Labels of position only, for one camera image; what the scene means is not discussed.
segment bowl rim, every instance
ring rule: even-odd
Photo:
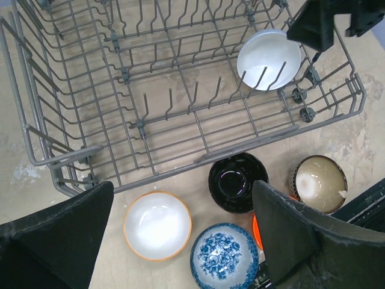
[[[188,236],[186,238],[186,242],[183,244],[183,246],[174,254],[172,254],[171,256],[168,256],[168,257],[165,257],[165,258],[162,258],[162,259],[151,259],[151,258],[147,258],[145,256],[142,256],[140,255],[137,251],[134,250],[134,248],[130,245],[130,243],[128,242],[128,239],[127,239],[127,235],[126,235],[126,220],[127,220],[127,216],[130,212],[130,210],[132,209],[132,207],[140,200],[142,199],[143,197],[146,197],[150,194],[158,194],[158,193],[161,193],[161,194],[167,194],[169,196],[172,196],[174,197],[175,199],[177,199],[179,202],[182,203],[182,205],[185,207],[186,211],[187,211],[187,214],[188,214],[188,218],[189,218],[189,226],[190,226],[190,230],[189,230],[189,233],[188,233]],[[160,262],[160,261],[165,261],[165,260],[168,260],[168,259],[171,259],[172,257],[175,257],[176,255],[178,255],[187,245],[189,239],[190,239],[190,236],[191,236],[191,231],[192,231],[192,228],[193,228],[193,222],[191,220],[191,214],[190,214],[190,211],[188,209],[188,207],[186,206],[186,204],[177,196],[175,196],[174,194],[168,192],[168,191],[150,191],[146,194],[142,194],[141,196],[137,197],[133,203],[128,207],[127,209],[127,212],[125,214],[125,219],[123,221],[123,235],[125,236],[125,240],[126,240],[126,243],[127,245],[130,247],[130,249],[136,254],[138,255],[140,258],[142,259],[145,259],[145,260],[148,260],[148,261],[153,261],[153,262]]]
[[[243,71],[242,71],[242,72],[239,71],[239,61],[238,61],[238,60],[239,60],[239,56],[241,56],[241,54],[242,54],[242,50],[244,50],[244,48],[245,48],[247,45],[250,45],[250,43],[251,43],[254,39],[256,39],[256,38],[258,38],[258,37],[260,37],[260,36],[262,36],[262,35],[265,35],[265,34],[280,34],[280,35],[283,35],[283,36],[286,36],[286,35],[287,35],[286,32],[283,31],[283,30],[281,30],[281,29],[277,29],[277,28],[268,28],[268,29],[263,29],[263,30],[260,30],[260,31],[258,31],[258,32],[256,32],[256,33],[254,33],[248,40],[246,40],[245,44],[242,46],[241,50],[238,52],[238,56],[237,56],[237,58],[236,58],[236,71],[237,71],[239,77],[242,77],[242,74],[243,74]],[[297,73],[298,73],[298,71],[299,71],[299,69],[300,69],[300,66],[301,66],[302,52],[301,52],[300,46],[298,45],[298,42],[293,41],[293,40],[290,40],[290,41],[291,41],[291,42],[294,42],[294,43],[297,45],[298,52],[299,52],[299,56],[300,56],[300,60],[299,60],[299,62],[298,62],[298,69],[297,69],[297,72],[295,73],[295,75],[293,76],[293,78],[294,78],[294,77],[297,75]],[[291,80],[289,80],[287,83],[281,85],[280,87],[271,89],[270,91],[277,90],[277,89],[280,89],[280,88],[284,87],[284,86],[285,86],[286,84],[288,84]]]
[[[306,205],[306,203],[301,199],[300,197],[300,194],[298,193],[298,190],[297,190],[297,182],[296,182],[296,179],[297,179],[297,173],[298,173],[298,170],[300,169],[300,167],[303,165],[303,163],[311,158],[315,158],[315,157],[320,157],[320,158],[325,158],[327,160],[329,160],[330,162],[332,162],[336,167],[337,169],[340,171],[340,173],[342,174],[342,177],[343,177],[343,181],[345,183],[345,190],[348,191],[348,181],[347,181],[347,178],[346,178],[346,175],[345,173],[343,172],[342,168],[340,167],[340,165],[335,161],[333,160],[332,158],[329,158],[329,157],[326,157],[325,155],[309,155],[308,157],[304,158],[302,161],[300,161],[296,166],[295,166],[295,169],[294,171],[292,172],[292,181],[291,181],[291,189],[295,195],[295,197],[302,203],[304,203]],[[340,207],[342,207],[343,203],[345,203],[346,201],[346,198],[345,197],[342,197],[342,201],[340,202],[340,204],[334,208],[333,210],[331,211],[328,211],[328,212],[322,212],[324,214],[331,214],[335,211],[337,211]]]
[[[189,260],[189,263],[190,263],[190,271],[191,271],[191,275],[192,275],[192,278],[194,279],[195,283],[198,285],[199,288],[202,288],[202,281],[198,280],[197,279],[197,270],[195,269],[195,271],[193,271],[193,254],[194,254],[194,251],[198,245],[198,241],[211,229],[213,228],[217,228],[217,227],[222,227],[222,226],[226,226],[226,227],[230,227],[232,229],[236,229],[238,231],[241,231],[240,234],[243,234],[246,238],[247,238],[247,241],[250,242],[254,247],[255,247],[255,250],[256,250],[256,254],[255,254],[255,257],[256,257],[256,260],[257,260],[257,270],[255,272],[255,275],[251,278],[251,279],[248,279],[248,280],[245,280],[248,281],[249,285],[250,286],[254,279],[255,279],[255,276],[256,274],[258,273],[258,269],[259,269],[259,255],[258,255],[258,248],[257,248],[257,244],[256,242],[254,241],[253,237],[251,236],[251,234],[249,232],[247,232],[244,228],[242,228],[241,226],[237,225],[237,224],[234,224],[234,223],[229,223],[229,222],[222,222],[222,223],[217,223],[217,224],[214,224],[214,225],[211,225],[209,227],[207,227],[205,230],[203,230],[199,235],[198,237],[196,238],[196,240],[194,241],[194,244],[192,245],[192,248],[191,248],[191,252],[190,252],[190,260]]]

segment blue floral pattern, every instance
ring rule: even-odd
[[[236,261],[228,260],[232,254]],[[224,264],[224,270],[218,268],[220,264]],[[201,289],[247,289],[258,271],[255,241],[235,224],[210,226],[199,235],[191,249],[190,268]]]
[[[227,274],[235,272],[239,258],[240,245],[234,241],[234,237],[223,233],[211,234],[203,240],[200,247],[198,259],[203,259],[200,266],[204,273],[212,277],[217,276],[219,280],[227,278]]]

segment bowl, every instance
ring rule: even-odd
[[[235,224],[210,226],[191,249],[190,268],[200,288],[248,288],[258,271],[256,244]]]
[[[290,189],[304,204],[330,214],[345,202],[348,183],[335,161],[323,155],[312,155],[293,170]]]
[[[244,152],[212,165],[209,191],[225,211],[245,214],[253,210],[251,189],[257,180],[269,183],[266,168],[256,157]]]
[[[123,231],[128,246],[138,256],[163,261],[186,246],[191,216],[186,205],[173,194],[153,191],[128,208]]]
[[[255,215],[253,217],[253,235],[254,235],[254,239],[257,242],[258,247],[260,247],[260,249],[263,251],[262,240],[260,239],[257,218],[255,217]]]
[[[246,71],[243,82],[253,89],[264,91],[286,85],[295,77],[300,65],[299,45],[288,40],[286,33],[278,29],[262,30],[254,34],[245,42],[236,61],[240,78]]]

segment dishwasher rack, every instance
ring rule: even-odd
[[[102,180],[116,193],[149,184],[346,119],[365,103],[337,29],[322,55],[300,44],[300,69],[284,87],[242,83],[242,44],[259,30],[286,31],[295,18],[286,0],[12,5],[0,44],[26,150],[68,196]]]

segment rack wheel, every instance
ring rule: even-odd
[[[95,185],[98,184],[98,180],[97,179],[93,179],[92,175],[89,173],[88,176],[86,176],[85,178],[83,178],[83,182],[86,182],[86,184],[84,184],[84,188],[86,190],[94,187]]]
[[[312,122],[315,117],[315,111],[313,108],[308,107],[306,109],[303,107],[300,110],[300,117],[304,122]]]
[[[304,92],[303,89],[293,89],[293,101],[296,104],[301,104],[307,98],[307,92]]]
[[[78,163],[79,163],[79,164],[86,164],[86,165],[89,165],[89,164],[90,164],[90,158],[91,158],[91,157],[92,157],[92,155],[90,155],[89,157],[82,158],[81,160],[78,160]]]
[[[38,0],[39,6],[43,10],[48,10],[54,0]]]

